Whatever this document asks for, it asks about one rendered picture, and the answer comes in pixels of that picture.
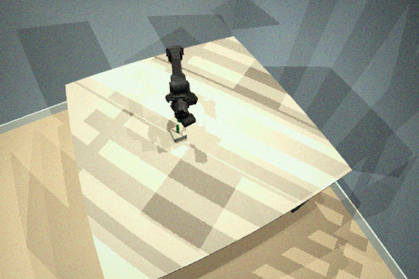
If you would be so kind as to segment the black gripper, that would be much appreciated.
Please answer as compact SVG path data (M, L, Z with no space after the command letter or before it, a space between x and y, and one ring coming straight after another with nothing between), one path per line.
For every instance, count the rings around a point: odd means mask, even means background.
M166 100L167 100L167 102L169 103L169 101L170 101L170 97L171 97L172 95L170 94L170 93L168 93L167 95L166 95ZM172 111L174 112L174 110L173 110L173 101L171 101L170 102L171 104L170 104L170 108L172 109ZM183 125L183 127L184 128L186 128L186 127L188 127L189 125L191 125L191 124L194 124L195 122L196 122L196 118L193 116L193 114L192 113L190 113L190 112L188 112L188 117L187 118L185 118L185 119L179 119L179 121L181 122L181 124Z

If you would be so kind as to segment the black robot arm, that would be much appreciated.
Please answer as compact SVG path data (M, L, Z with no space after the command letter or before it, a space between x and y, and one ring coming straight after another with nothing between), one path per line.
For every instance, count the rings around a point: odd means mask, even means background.
M188 117L188 108L197 104L198 98L190 92L189 82L183 74L182 63L184 50L181 45L168 46L166 49L167 60L172 64L172 75L170 76L170 101L173 101L174 117L185 119ZM187 101L188 103L187 103Z

